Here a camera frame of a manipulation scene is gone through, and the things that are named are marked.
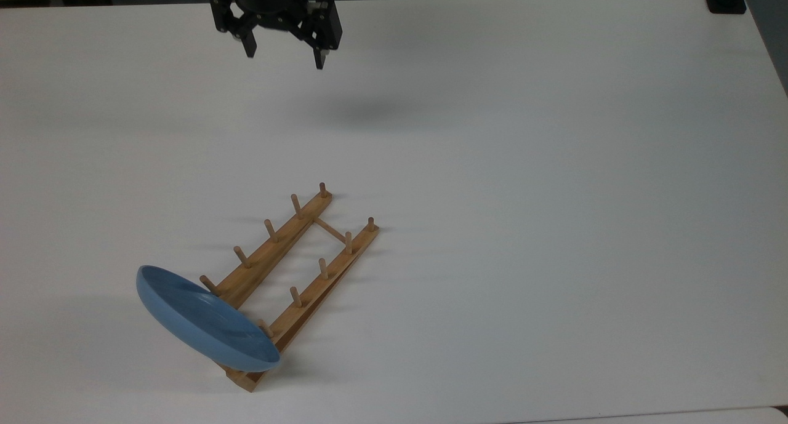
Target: table surface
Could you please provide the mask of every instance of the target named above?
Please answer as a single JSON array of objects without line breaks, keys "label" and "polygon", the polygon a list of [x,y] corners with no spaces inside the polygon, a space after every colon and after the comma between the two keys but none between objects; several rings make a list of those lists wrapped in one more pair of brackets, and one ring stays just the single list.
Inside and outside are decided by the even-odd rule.
[{"label": "table surface", "polygon": [[[0,421],[514,422],[788,402],[788,100],[704,0],[340,4],[324,71],[204,4],[0,10]],[[135,271],[327,183],[382,232],[256,393]],[[242,308],[342,245],[312,228]]]}]

